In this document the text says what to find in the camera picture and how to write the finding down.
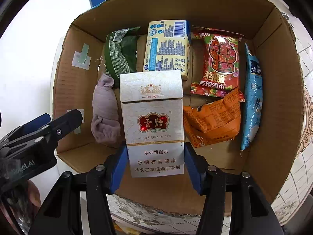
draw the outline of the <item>blue milk powder bag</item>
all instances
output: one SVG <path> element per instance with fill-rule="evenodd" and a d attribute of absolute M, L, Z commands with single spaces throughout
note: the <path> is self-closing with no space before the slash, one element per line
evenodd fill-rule
<path fill-rule="evenodd" d="M 250 145 L 258 131 L 263 103 L 263 79 L 259 61 L 251 54 L 248 45 L 245 44 L 245 46 L 247 55 L 246 109 L 241 150 L 245 150 Z"/>

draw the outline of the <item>rolled pink cloth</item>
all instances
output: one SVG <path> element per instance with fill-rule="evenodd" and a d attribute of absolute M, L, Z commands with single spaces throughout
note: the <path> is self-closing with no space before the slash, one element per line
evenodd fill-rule
<path fill-rule="evenodd" d="M 94 88 L 91 131 L 98 143 L 114 144 L 121 136 L 118 122 L 117 101 L 112 90 L 114 79 L 102 74 Z"/>

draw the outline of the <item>gold stripe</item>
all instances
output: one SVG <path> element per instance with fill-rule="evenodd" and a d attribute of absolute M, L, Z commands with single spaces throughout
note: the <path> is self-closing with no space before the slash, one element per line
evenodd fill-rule
<path fill-rule="evenodd" d="M 151 144 L 163 144 L 163 143 L 177 143 L 184 142 L 184 140 L 167 140 L 167 141 L 152 141 L 152 142 L 143 142 L 143 143 L 132 143 L 127 144 L 127 146 L 140 146 L 140 145 L 151 145 Z"/>

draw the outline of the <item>green tape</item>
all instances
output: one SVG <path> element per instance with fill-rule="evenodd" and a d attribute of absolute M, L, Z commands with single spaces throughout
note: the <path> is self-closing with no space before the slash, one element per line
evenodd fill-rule
<path fill-rule="evenodd" d="M 86 61 L 88 50 L 89 50 L 89 45 L 84 43 L 83 49 L 81 50 L 81 53 L 80 53 L 80 58 L 78 59 L 79 63 L 84 63 Z"/>

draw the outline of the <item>cigarette pack lid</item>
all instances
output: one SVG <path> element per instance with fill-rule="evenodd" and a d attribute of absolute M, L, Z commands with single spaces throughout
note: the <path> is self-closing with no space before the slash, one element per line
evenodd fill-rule
<path fill-rule="evenodd" d="M 120 95 L 121 102 L 182 98 L 180 71 L 121 74 Z"/>

